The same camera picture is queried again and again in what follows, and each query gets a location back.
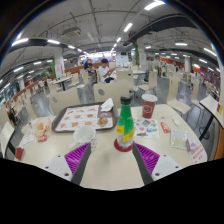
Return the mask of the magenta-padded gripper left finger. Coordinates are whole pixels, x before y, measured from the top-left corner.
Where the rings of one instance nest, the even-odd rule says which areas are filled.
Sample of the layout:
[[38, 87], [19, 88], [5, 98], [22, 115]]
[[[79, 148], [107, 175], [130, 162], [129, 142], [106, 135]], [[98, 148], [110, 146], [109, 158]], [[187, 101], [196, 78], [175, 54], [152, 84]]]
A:
[[79, 185], [90, 154], [91, 144], [84, 144], [66, 155], [55, 156], [44, 166], [44, 170]]

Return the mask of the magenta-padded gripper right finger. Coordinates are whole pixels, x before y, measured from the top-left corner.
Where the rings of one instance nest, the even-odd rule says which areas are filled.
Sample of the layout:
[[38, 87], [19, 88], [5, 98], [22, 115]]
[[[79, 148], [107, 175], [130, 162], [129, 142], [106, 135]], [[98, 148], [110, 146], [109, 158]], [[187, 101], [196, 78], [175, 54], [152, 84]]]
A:
[[167, 154], [159, 155], [149, 148], [134, 143], [132, 153], [145, 185], [164, 178], [182, 167]]

